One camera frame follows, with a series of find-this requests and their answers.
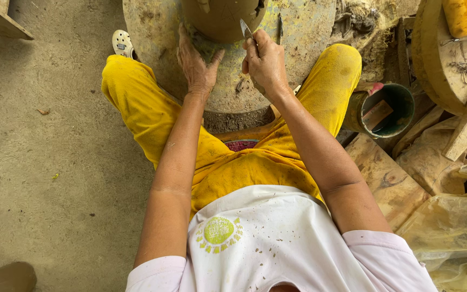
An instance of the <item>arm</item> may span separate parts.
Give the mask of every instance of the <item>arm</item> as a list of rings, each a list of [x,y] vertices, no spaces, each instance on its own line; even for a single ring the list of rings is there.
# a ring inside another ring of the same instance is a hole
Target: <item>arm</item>
[[[152,181],[135,268],[159,257],[186,256],[199,128],[223,56],[224,50],[218,51],[206,65],[185,27],[179,25],[178,63],[187,78],[188,94]]]
[[[304,165],[313,177],[340,233],[392,232],[372,192],[343,147],[300,103],[288,86],[284,48],[263,30],[243,44],[243,73],[264,87],[286,121]]]

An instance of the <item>hand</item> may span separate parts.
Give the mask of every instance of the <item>hand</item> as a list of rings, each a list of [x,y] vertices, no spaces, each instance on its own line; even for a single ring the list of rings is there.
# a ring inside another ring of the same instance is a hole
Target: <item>hand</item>
[[[242,72],[250,73],[250,76],[264,87],[267,95],[275,99],[279,93],[289,92],[284,47],[272,41],[264,30],[257,30],[253,37],[257,43],[248,39],[242,44],[242,48],[246,50]]]
[[[212,92],[217,77],[217,67],[225,55],[225,50],[217,51],[210,64],[194,48],[183,23],[179,24],[179,47],[176,52],[178,64],[187,78],[188,92],[203,94],[205,101]]]

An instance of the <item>person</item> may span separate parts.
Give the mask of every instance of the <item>person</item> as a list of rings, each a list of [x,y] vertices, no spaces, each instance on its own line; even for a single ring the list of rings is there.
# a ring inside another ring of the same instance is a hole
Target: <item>person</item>
[[[156,169],[126,291],[437,291],[334,138],[358,51],[329,46],[295,96],[283,47],[264,30],[253,37],[242,72],[281,118],[239,152],[201,126],[224,50],[206,64],[180,24],[182,107],[148,66],[107,59],[102,91]]]

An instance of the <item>knife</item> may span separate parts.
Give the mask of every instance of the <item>knife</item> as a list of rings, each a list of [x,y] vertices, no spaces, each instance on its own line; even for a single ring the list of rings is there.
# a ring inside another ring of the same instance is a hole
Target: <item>knife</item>
[[[246,22],[244,22],[243,19],[240,20],[240,23],[241,23],[241,30],[242,30],[242,35],[244,36],[244,40],[247,41],[249,38],[252,39],[253,43],[255,45],[257,45],[257,42],[255,41],[255,39],[253,38],[253,35],[252,35],[252,32],[250,31],[250,29],[248,28],[248,25],[246,25]],[[262,87],[261,85],[259,85],[255,79],[253,78],[253,76],[250,75],[250,79],[252,80],[252,83],[253,83],[253,86],[266,98],[268,99],[271,103],[273,103],[273,101],[271,99],[269,99],[267,96],[266,96],[266,90],[264,89],[264,87]]]

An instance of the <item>concrete floor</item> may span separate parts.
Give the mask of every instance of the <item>concrete floor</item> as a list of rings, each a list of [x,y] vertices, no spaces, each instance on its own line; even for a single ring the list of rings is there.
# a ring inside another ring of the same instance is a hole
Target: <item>concrete floor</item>
[[[36,291],[123,291],[154,169],[100,91],[121,1],[9,15],[35,40],[0,37],[0,266],[29,262]]]

